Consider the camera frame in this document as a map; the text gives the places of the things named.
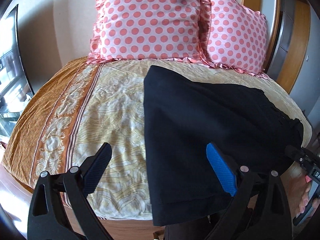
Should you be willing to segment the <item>right hand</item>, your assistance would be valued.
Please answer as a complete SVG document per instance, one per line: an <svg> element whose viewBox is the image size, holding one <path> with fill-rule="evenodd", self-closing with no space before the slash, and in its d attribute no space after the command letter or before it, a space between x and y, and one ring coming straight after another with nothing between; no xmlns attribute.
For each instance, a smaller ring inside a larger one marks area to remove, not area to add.
<svg viewBox="0 0 320 240"><path fill-rule="evenodd" d="M306 182L306 172L297 164L292 164L281 175L281 181L289 202L291 218L297 217L305 211L309 202L311 184Z"/></svg>

